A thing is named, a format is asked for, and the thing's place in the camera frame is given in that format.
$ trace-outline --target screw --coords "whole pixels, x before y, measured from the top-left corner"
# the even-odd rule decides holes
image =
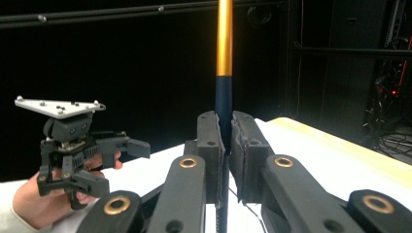
[[[41,22],[47,22],[48,21],[48,19],[45,16],[42,16],[42,15],[38,15],[37,19],[39,19]]]

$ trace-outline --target silver mounting plate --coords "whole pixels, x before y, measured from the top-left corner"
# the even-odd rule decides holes
[[[32,100],[23,99],[18,96],[15,100],[18,107],[22,107],[39,114],[58,119],[72,117],[80,114],[94,113],[102,111],[106,106],[97,101],[94,103],[68,102],[68,101],[52,101],[52,100]]]

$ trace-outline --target white sleeve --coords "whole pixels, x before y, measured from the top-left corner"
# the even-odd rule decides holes
[[[49,232],[47,227],[37,230],[18,216],[13,208],[13,198],[19,187],[27,181],[0,183],[0,233]]]

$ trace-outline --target gold ring insert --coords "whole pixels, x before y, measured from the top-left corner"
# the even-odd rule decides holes
[[[127,208],[130,206],[130,199],[125,196],[117,196],[112,198],[110,201],[106,203],[104,206],[104,213],[106,213],[109,216],[114,216],[118,215],[121,212],[124,212],[127,210]]]
[[[276,165],[280,167],[292,167],[293,166],[293,161],[285,157],[276,158],[275,163]]]
[[[375,195],[365,195],[362,198],[364,205],[368,208],[374,210],[375,212],[379,212],[382,214],[392,214],[395,211],[394,206],[389,202],[387,199],[375,196]]]
[[[184,168],[192,168],[197,165],[197,161],[194,158],[184,158],[179,164]]]

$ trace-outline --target rod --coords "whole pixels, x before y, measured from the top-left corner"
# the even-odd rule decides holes
[[[256,0],[234,0],[234,6],[270,6],[279,5],[282,2],[283,0],[260,0],[259,2]],[[195,3],[152,5],[102,10],[10,15],[0,16],[0,29],[190,13],[216,10],[217,8],[218,1],[213,0]]]
[[[219,117],[221,137],[225,152],[223,155],[220,193],[216,205],[216,232],[227,231],[227,200],[229,183],[230,137],[232,119],[232,15],[233,1],[220,0],[218,7],[218,42],[215,112]]]
[[[339,49],[339,48],[295,48],[302,54],[320,55],[348,55],[373,58],[388,58],[399,60],[412,60],[412,50],[374,50],[374,49]]]

